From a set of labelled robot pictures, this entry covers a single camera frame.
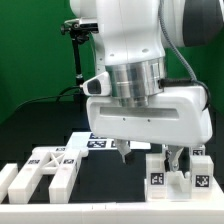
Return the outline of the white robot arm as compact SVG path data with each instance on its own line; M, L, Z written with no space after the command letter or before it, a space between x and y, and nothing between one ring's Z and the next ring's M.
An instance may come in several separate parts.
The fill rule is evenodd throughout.
M96 75L83 85L91 131L167 145L171 170L185 147L212 136L210 93L194 73L166 75L165 51L208 43L224 27L224 0L70 0L79 28L95 42Z

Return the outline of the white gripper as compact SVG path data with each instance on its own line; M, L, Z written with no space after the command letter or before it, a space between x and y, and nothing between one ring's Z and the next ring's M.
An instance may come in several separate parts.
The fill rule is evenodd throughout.
M168 164L176 172L183 147L203 145L212 137L205 105L200 86L168 87L150 97L148 107L121 107L112 97L90 97L87 114L95 136L116 139L123 162L131 152L126 140L173 145L168 147Z

